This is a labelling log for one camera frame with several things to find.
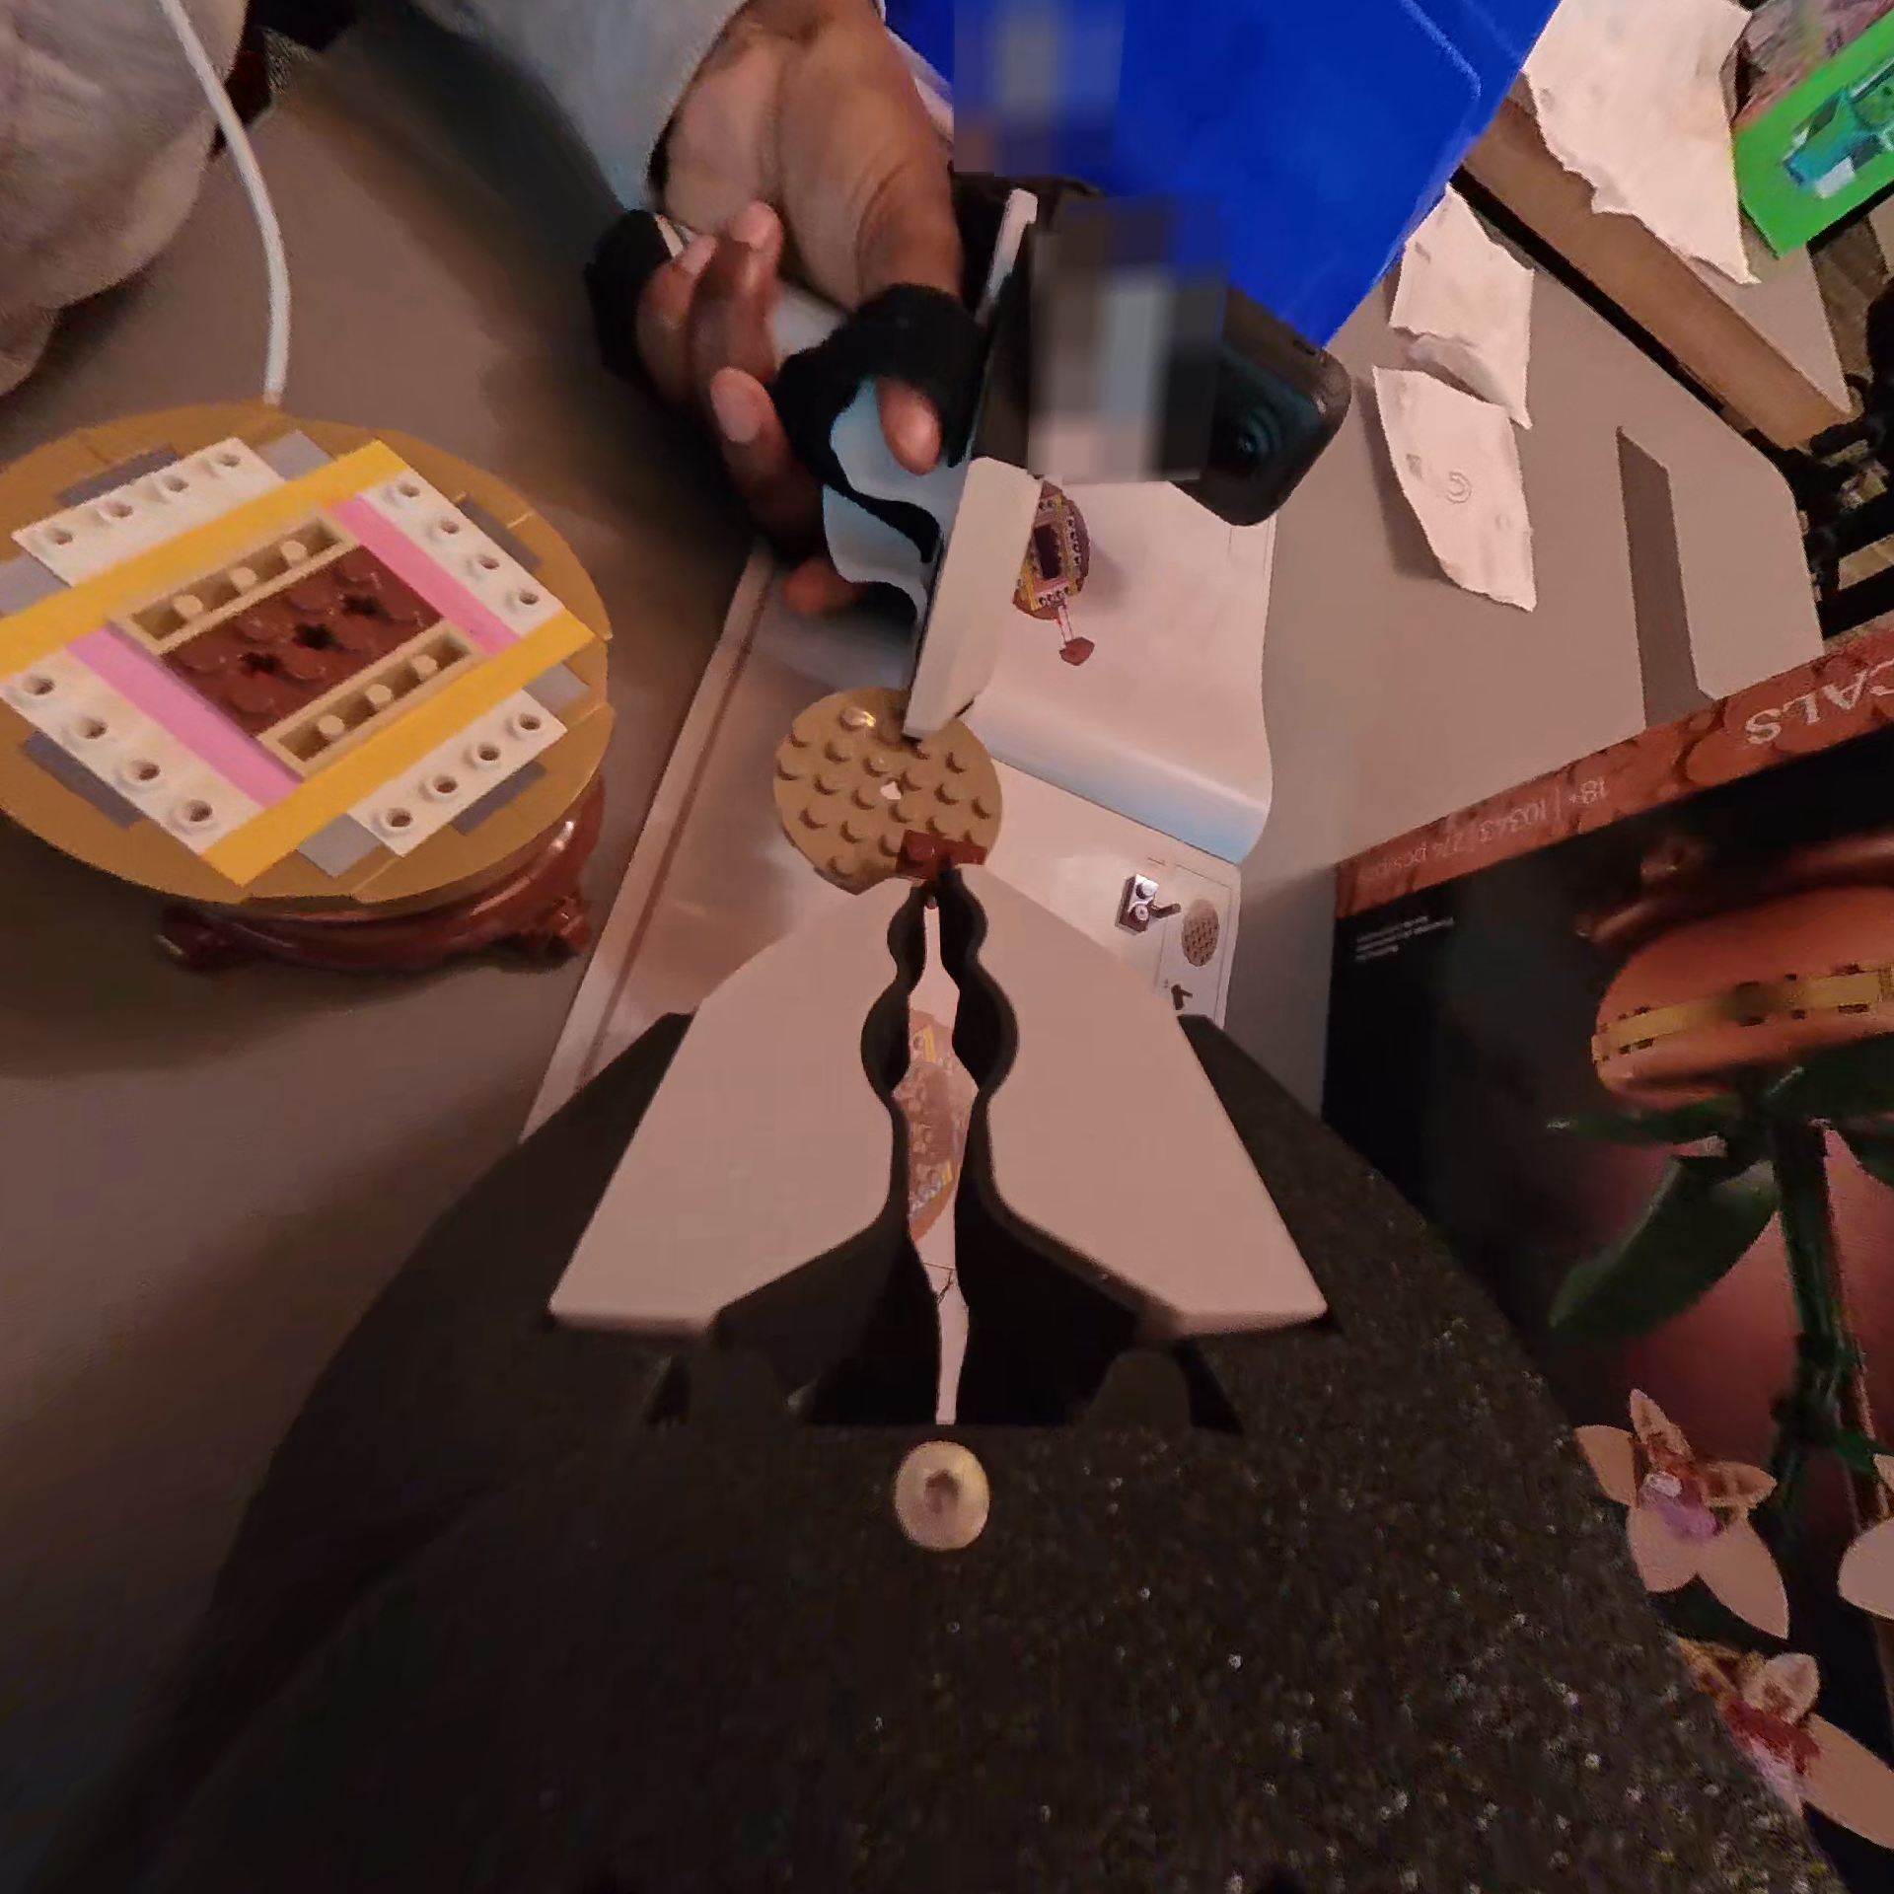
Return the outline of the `green cardboard box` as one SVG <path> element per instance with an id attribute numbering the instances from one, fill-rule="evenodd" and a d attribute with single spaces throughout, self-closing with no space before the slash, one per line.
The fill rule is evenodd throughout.
<path id="1" fill-rule="evenodd" d="M 1891 4 L 1754 4 L 1735 44 L 1740 210 L 1785 255 L 1891 179 Z"/>

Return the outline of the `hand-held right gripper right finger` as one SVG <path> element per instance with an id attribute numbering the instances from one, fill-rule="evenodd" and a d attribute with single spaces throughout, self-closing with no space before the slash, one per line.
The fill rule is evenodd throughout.
<path id="1" fill-rule="evenodd" d="M 989 868 L 950 869 L 967 1156 L 997 1212 L 1157 1338 L 1263 1335 L 1328 1301 L 1186 1020 Z"/>

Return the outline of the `black flower print box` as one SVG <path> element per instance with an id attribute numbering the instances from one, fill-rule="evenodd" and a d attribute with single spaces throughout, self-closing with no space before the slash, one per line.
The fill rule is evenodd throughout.
<path id="1" fill-rule="evenodd" d="M 1494 1297 L 1740 1757 L 1889 1890 L 1889 627 L 1339 868 L 1321 1110 Z"/>

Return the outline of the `blue plastic bin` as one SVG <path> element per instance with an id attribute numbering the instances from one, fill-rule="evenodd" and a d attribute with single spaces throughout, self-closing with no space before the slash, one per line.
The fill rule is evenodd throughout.
<path id="1" fill-rule="evenodd" d="M 1164 199 L 1180 250 L 1332 343 L 1438 200 L 1553 2 L 888 2 L 967 170 Z"/>

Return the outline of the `brick pot model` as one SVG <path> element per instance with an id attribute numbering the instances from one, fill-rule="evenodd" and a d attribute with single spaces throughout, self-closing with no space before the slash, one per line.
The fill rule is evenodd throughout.
<path id="1" fill-rule="evenodd" d="M 589 942 L 608 615 L 503 480 L 253 398 L 5 450 L 5 843 L 190 965 Z"/>

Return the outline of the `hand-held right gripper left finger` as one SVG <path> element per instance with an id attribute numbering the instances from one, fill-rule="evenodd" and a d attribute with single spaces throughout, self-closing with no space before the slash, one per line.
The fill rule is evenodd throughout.
<path id="1" fill-rule="evenodd" d="M 790 1273 L 906 1234 L 892 1089 L 927 956 L 912 883 L 848 894 L 694 1010 L 554 1287 L 565 1328 L 699 1338 Z"/>

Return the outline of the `white instruction booklet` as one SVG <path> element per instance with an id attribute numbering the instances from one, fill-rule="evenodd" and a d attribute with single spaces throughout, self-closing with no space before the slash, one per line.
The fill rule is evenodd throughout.
<path id="1" fill-rule="evenodd" d="M 1274 528 L 1228 528 L 1170 486 L 1080 488 L 1076 504 L 1093 559 L 1069 619 L 1015 613 L 969 710 L 1004 790 L 989 864 L 1223 1026 L 1239 869 L 1271 804 Z M 526 1131 L 655 1018 L 841 904 L 781 827 L 773 752 L 808 704 L 906 675 L 908 636 L 884 610 L 797 615 L 750 551 Z M 1181 904 L 1144 936 L 1117 927 L 1131 872 Z"/>

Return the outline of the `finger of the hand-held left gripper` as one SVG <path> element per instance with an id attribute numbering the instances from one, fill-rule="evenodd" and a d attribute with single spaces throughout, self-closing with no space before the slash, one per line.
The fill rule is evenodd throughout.
<path id="1" fill-rule="evenodd" d="M 945 539 L 908 682 L 903 732 L 927 739 L 988 688 L 1015 618 L 1041 480 L 1000 460 L 971 460 Z"/>

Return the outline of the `tan round plate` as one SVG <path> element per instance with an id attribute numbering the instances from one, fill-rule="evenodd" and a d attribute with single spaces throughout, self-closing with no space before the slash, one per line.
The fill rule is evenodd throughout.
<path id="1" fill-rule="evenodd" d="M 790 724 L 773 756 L 773 804 L 795 851 L 834 887 L 865 892 L 894 872 L 906 829 L 1000 836 L 998 768 L 955 719 L 927 739 L 903 732 L 908 696 L 884 686 L 827 695 Z"/>

